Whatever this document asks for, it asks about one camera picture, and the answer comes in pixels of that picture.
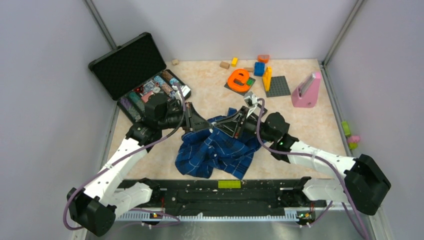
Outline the blue plaid shirt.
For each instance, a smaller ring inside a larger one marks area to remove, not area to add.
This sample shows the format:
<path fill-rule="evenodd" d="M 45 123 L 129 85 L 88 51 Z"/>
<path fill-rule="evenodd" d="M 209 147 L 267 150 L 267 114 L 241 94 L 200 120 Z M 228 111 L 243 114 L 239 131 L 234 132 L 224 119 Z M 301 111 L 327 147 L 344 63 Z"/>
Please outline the blue plaid shirt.
<path fill-rule="evenodd" d="M 255 152 L 262 147 L 255 136 L 244 133 L 236 139 L 217 128 L 189 132 L 181 140 L 176 169 L 182 175 L 205 179 L 210 178 L 215 169 L 243 179 Z"/>

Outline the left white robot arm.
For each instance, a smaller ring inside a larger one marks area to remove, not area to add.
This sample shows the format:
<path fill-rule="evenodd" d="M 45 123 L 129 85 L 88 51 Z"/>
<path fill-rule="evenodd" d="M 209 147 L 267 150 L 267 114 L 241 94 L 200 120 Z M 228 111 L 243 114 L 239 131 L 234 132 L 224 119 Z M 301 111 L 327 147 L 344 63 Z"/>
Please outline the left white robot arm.
<path fill-rule="evenodd" d="M 151 148 L 171 137 L 178 129 L 186 132 L 210 130 L 213 124 L 200 116 L 191 102 L 179 97 L 168 101 L 155 94 L 144 105 L 141 120 L 126 133 L 112 158 L 92 178 L 67 194 L 63 223 L 69 230 L 86 229 L 97 237 L 104 236 L 116 219 L 134 207 L 154 207 L 160 193 L 153 184 L 141 180 L 117 192 L 133 166 Z"/>

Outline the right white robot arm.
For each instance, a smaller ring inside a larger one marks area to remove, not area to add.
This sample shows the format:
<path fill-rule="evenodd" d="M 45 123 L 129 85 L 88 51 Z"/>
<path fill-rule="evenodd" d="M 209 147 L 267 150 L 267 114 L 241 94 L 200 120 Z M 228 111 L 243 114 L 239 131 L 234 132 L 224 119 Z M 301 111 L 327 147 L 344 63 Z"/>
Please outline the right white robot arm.
<path fill-rule="evenodd" d="M 275 159 L 330 176 L 329 179 L 307 177 L 293 192 L 293 200 L 299 206 L 315 200 L 334 201 L 353 204 L 360 213 L 373 216 L 392 187 L 371 156 L 337 155 L 308 145 L 289 134 L 290 124 L 279 112 L 261 121 L 255 114 L 248 115 L 247 107 L 242 107 L 212 125 L 230 137 L 247 134 L 259 142 L 269 142 L 269 151 Z"/>

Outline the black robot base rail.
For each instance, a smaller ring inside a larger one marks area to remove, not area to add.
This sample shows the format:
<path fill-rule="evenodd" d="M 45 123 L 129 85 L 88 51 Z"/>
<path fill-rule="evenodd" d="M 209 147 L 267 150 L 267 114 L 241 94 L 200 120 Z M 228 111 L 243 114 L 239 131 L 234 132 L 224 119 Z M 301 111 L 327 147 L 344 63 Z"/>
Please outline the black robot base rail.
<path fill-rule="evenodd" d="M 123 213 L 118 221 L 314 222 L 326 200 L 309 200 L 301 179 L 240 180 L 240 189 L 219 189 L 219 180 L 152 180 L 152 199 Z"/>

